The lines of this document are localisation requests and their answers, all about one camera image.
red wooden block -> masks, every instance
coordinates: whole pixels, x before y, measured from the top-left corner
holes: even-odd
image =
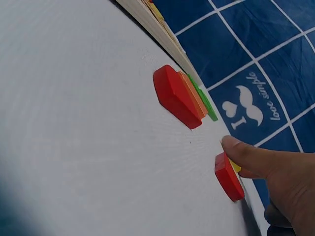
[[[225,152],[216,156],[215,173],[222,188],[232,201],[244,198],[244,190]]]
[[[170,65],[155,71],[153,82],[158,100],[163,107],[190,129],[202,124],[184,82]]]

mustache print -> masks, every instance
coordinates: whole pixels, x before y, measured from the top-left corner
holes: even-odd
[[[238,88],[241,92],[240,103],[244,108],[246,108],[246,115],[249,118],[256,120],[258,122],[257,126],[260,126],[264,116],[262,111],[252,104],[251,91],[247,87],[242,85],[236,86],[236,88]]]

white table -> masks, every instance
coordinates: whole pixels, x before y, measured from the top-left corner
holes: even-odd
[[[221,117],[191,131],[159,104],[153,72],[179,68],[121,10],[2,0],[0,17],[0,187],[17,221],[45,236],[246,235],[214,174]]]

green wooden block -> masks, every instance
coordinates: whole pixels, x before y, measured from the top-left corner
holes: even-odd
[[[193,78],[192,78],[192,76],[190,76],[190,74],[187,74],[187,76],[190,79],[190,81],[191,81],[192,85],[194,86],[195,90],[197,90],[197,92],[198,92],[198,89],[199,89],[198,84],[195,82],[195,80],[193,80]]]
[[[192,85],[194,86],[194,88],[196,89],[199,97],[201,98],[201,101],[203,102],[203,104],[205,105],[207,111],[208,111],[208,116],[210,116],[210,118],[213,120],[213,121],[217,121],[218,120],[218,117],[215,113],[215,111],[213,110],[207,96],[203,93],[203,91],[198,87],[197,83],[195,82],[195,80],[193,80],[192,76],[190,76],[190,74],[187,74]]]

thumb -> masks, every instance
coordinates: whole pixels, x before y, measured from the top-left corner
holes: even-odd
[[[233,162],[262,178],[267,178],[282,163],[277,151],[257,148],[232,136],[223,137],[222,147]]]

